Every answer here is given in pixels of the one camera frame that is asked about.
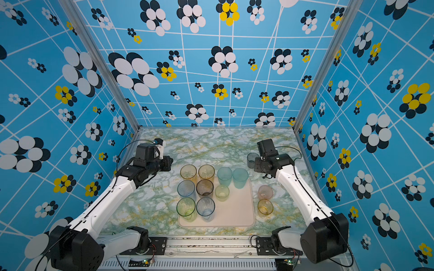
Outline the small pink glass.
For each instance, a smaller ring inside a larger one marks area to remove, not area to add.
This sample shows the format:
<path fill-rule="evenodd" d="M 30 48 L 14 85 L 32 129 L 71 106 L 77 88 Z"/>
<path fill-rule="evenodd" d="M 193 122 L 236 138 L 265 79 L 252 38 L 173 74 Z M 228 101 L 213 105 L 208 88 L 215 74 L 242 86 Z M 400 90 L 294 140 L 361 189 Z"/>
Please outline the small pink glass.
<path fill-rule="evenodd" d="M 270 200 L 274 196 L 273 189 L 268 185 L 262 185 L 258 189 L 258 199 L 259 200 Z"/>

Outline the teal dotted glass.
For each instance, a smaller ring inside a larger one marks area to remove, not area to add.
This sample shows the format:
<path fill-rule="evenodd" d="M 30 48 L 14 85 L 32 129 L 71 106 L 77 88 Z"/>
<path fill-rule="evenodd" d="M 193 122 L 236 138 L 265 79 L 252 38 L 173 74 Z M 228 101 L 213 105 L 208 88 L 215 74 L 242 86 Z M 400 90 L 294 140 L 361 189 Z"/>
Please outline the teal dotted glass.
<path fill-rule="evenodd" d="M 233 171 L 234 186 L 237 189 L 242 189 L 245 186 L 248 178 L 249 178 L 249 174 L 247 170 L 244 168 L 236 168 Z"/>
<path fill-rule="evenodd" d="M 229 187 L 233 179 L 233 171 L 229 167 L 221 167 L 217 172 L 220 185 Z"/>

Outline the tall amber glass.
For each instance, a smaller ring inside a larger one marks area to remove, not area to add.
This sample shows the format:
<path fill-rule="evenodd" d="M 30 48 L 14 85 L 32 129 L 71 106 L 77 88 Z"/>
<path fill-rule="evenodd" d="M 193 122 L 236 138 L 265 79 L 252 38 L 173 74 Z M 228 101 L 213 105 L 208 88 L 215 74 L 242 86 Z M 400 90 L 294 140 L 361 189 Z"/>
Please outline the tall amber glass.
<path fill-rule="evenodd" d="M 197 182 L 197 168 L 193 164 L 184 165 L 180 170 L 180 175 L 184 180 Z"/>

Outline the small amber glass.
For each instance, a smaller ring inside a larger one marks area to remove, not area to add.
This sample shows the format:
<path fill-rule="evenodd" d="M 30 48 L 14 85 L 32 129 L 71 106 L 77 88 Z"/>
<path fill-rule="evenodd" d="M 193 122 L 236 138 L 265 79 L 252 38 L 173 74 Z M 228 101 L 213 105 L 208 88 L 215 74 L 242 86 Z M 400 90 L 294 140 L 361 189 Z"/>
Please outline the small amber glass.
<path fill-rule="evenodd" d="M 274 206 L 269 199 L 260 199 L 257 204 L 259 217 L 266 217 L 273 213 Z"/>

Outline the textured blue glass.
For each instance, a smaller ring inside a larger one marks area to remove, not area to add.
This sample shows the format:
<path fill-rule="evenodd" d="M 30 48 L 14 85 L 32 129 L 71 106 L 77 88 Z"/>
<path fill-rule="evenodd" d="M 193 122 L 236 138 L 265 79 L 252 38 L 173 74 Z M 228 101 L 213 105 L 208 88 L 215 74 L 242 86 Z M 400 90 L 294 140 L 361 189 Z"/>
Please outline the textured blue glass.
<path fill-rule="evenodd" d="M 183 180 L 177 186 L 177 193 L 182 198 L 191 198 L 196 201 L 196 185 L 191 180 Z"/>

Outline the small light green glass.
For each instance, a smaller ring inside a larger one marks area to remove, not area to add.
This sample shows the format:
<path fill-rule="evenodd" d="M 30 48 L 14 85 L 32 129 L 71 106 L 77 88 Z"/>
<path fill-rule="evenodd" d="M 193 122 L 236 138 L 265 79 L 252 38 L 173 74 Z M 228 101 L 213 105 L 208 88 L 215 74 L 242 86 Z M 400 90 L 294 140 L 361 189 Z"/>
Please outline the small light green glass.
<path fill-rule="evenodd" d="M 215 197 L 218 201 L 224 202 L 229 198 L 230 190 L 226 185 L 219 185 L 215 188 Z"/>

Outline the tall green glass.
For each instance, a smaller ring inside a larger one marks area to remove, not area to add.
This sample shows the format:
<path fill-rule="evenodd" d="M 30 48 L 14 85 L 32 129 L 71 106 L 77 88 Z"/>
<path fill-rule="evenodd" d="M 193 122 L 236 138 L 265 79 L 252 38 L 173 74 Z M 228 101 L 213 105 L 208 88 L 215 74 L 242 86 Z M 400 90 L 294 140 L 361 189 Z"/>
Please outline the tall green glass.
<path fill-rule="evenodd" d="M 179 217 L 187 222 L 192 222 L 197 217 L 196 202 L 190 197 L 182 198 L 176 205 L 176 212 Z"/>

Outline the tall yellow glass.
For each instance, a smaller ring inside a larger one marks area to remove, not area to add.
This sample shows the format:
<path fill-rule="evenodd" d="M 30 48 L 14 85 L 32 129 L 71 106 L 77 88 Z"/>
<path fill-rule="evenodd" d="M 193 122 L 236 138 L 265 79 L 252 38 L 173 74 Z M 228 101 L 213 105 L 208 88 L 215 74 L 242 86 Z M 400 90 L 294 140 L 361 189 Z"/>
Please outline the tall yellow glass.
<path fill-rule="evenodd" d="M 200 166 L 198 175 L 202 180 L 213 181 L 215 176 L 215 168 L 210 164 L 204 164 Z"/>

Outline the tall grey glass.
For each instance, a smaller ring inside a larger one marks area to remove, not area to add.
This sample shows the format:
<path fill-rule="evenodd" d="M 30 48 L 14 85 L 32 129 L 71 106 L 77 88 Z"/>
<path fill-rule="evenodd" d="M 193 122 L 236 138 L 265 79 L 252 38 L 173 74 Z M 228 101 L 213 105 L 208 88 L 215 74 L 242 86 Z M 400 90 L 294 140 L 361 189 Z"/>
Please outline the tall grey glass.
<path fill-rule="evenodd" d="M 212 197 L 213 191 L 214 183 L 211 180 L 203 179 L 196 185 L 196 192 L 201 198 Z"/>

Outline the tall pale blue glass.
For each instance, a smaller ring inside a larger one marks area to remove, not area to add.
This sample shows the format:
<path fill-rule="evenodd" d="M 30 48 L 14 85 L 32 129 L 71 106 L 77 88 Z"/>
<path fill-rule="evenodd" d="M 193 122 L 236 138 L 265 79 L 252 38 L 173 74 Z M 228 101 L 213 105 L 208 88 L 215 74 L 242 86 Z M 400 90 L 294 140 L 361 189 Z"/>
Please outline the tall pale blue glass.
<path fill-rule="evenodd" d="M 203 197 L 196 204 L 197 213 L 205 222 L 210 222 L 215 214 L 215 202 L 212 198 Z"/>

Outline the small grey glass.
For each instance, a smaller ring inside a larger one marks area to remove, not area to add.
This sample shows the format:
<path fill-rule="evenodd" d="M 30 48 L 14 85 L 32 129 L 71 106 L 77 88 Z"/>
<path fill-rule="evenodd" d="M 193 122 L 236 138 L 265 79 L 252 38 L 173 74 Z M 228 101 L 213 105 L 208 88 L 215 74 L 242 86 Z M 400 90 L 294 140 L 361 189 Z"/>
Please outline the small grey glass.
<path fill-rule="evenodd" d="M 259 158 L 259 155 L 257 153 L 253 153 L 253 152 L 248 153 L 248 155 L 247 155 L 248 168 L 254 169 L 256 158 Z"/>

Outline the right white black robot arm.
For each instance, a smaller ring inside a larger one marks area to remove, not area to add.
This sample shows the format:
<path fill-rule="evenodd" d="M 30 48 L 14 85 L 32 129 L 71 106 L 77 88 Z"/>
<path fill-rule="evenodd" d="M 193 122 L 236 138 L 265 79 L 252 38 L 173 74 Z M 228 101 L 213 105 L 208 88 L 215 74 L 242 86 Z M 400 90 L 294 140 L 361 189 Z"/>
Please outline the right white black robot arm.
<path fill-rule="evenodd" d="M 319 263 L 351 252 L 348 244 L 349 222 L 344 214 L 334 213 L 303 179 L 294 160 L 279 154 L 272 139 L 257 143 L 259 157 L 254 171 L 277 179 L 289 193 L 305 220 L 306 229 L 298 234 L 290 226 L 272 232 L 271 243 L 278 254 L 297 250 L 312 262 Z"/>

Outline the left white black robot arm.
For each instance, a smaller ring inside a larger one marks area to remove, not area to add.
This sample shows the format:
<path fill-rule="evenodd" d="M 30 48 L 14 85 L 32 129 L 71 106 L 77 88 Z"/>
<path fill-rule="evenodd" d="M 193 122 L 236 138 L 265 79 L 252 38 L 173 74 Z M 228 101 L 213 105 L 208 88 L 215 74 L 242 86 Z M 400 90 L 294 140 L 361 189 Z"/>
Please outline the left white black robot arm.
<path fill-rule="evenodd" d="M 128 227 L 119 234 L 102 236 L 101 231 L 120 205 L 159 172 L 169 172 L 173 158 L 164 155 L 165 142 L 139 140 L 134 157 L 117 173 L 98 199 L 66 226 L 49 234 L 51 266 L 60 271 L 95 271 L 107 259 L 127 250 L 155 252 L 148 230 Z"/>

